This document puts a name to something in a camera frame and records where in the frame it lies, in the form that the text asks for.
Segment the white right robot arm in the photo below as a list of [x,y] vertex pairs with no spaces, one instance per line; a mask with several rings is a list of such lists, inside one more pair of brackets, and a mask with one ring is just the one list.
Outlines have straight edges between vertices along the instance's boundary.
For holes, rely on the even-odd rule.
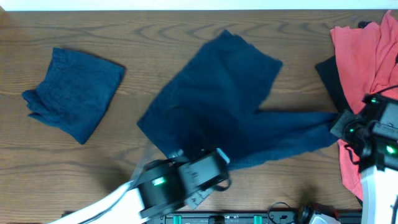
[[397,223],[397,130],[390,124],[344,111],[330,132],[358,168],[362,224]]

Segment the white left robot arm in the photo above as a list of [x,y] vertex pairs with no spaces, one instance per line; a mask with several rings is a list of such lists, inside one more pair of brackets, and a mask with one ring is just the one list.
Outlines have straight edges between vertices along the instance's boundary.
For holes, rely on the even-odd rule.
[[186,205],[197,207],[227,179],[225,163],[211,155],[195,162],[153,161],[107,197],[52,223],[144,223]]

